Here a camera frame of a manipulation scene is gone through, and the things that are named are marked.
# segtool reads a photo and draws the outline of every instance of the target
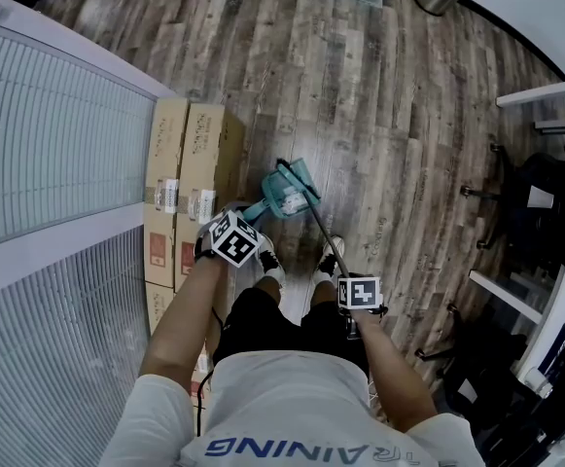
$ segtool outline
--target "wooden floor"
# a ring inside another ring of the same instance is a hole
[[[490,141],[516,163],[542,142],[565,156],[565,139],[529,126],[565,105],[499,110],[497,95],[558,78],[468,9],[435,18],[413,0],[385,2],[41,0],[38,10],[193,101],[226,103],[248,127],[243,197],[258,198],[276,158],[304,158],[348,266],[382,277],[386,331],[413,361],[445,336],[449,303],[470,316],[485,301],[469,270],[495,275],[503,259],[504,244],[475,248],[495,208],[459,188],[497,190]],[[298,321],[322,238],[308,215],[267,231],[289,277],[285,312]],[[255,274],[243,269],[234,290]],[[432,366],[416,365],[432,378]]]

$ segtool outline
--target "black shorts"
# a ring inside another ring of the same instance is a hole
[[[268,293],[245,289],[232,306],[213,363],[235,353],[262,350],[331,354],[355,363],[369,375],[364,343],[347,339],[344,317],[334,301],[313,307],[298,327],[284,317]]]

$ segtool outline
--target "vacuum pole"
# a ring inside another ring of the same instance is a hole
[[[328,243],[330,244],[330,247],[332,247],[332,250],[334,251],[334,256],[336,257],[336,260],[338,261],[338,267],[340,268],[340,271],[342,272],[342,276],[349,278],[349,270],[347,269],[347,265],[344,263],[344,261],[342,261],[342,257],[340,256],[338,249],[334,245],[334,242],[332,241],[330,234],[328,233],[328,231],[325,228],[325,225],[321,221],[321,216],[319,215],[317,208],[314,207],[314,204],[310,200],[310,196],[308,195],[308,191],[304,190],[302,193],[303,193],[303,196],[305,197],[306,202],[308,203],[308,206],[310,206],[310,211],[312,211],[312,214],[314,215],[314,219],[319,224],[319,228],[321,229],[321,232],[323,233],[323,235],[325,236],[325,239],[328,241]]]

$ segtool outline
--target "cardboard box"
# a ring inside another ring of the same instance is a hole
[[[147,282],[170,289],[174,287],[176,198],[188,112],[185,98],[157,101],[146,170],[144,275]]]
[[[236,200],[245,126],[223,105],[192,104],[176,215],[174,291],[194,266],[197,232]]]
[[[148,323],[152,334],[167,307],[174,299],[174,289],[146,282],[146,302],[148,305]]]

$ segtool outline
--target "chair leg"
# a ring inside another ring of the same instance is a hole
[[[492,152],[498,154],[498,158],[503,164],[503,171],[505,173],[503,185],[505,185],[508,181],[512,179],[512,176],[515,173],[515,168],[513,167],[512,161],[509,159],[509,154],[507,154],[507,149],[505,149],[504,145],[498,145],[498,144],[491,144],[489,148]]]
[[[438,351],[437,353],[432,353],[432,354],[425,354],[425,352],[422,349],[416,349],[416,351],[414,352],[416,358],[420,358],[423,362],[452,358],[453,356],[455,356],[455,353],[456,351],[454,347],[445,349],[444,351]]]
[[[464,332],[464,320],[461,317],[459,309],[457,309],[457,306],[453,303],[450,303],[446,309],[448,309],[448,312],[453,315],[453,332],[455,333],[455,339],[457,340],[457,338]]]
[[[490,199],[490,200],[500,200],[501,196],[500,194],[492,194],[490,192],[482,192],[482,191],[476,191],[475,189],[472,189],[470,187],[466,187],[465,185],[463,185],[461,187],[461,189],[459,189],[459,193],[462,196],[474,196],[476,198],[483,198],[483,199]]]
[[[496,240],[498,240],[506,232],[507,232],[506,220],[503,218],[499,218],[496,227],[494,227],[494,230],[492,231],[492,235],[487,240],[479,240],[477,242],[477,249],[491,249],[496,243]]]

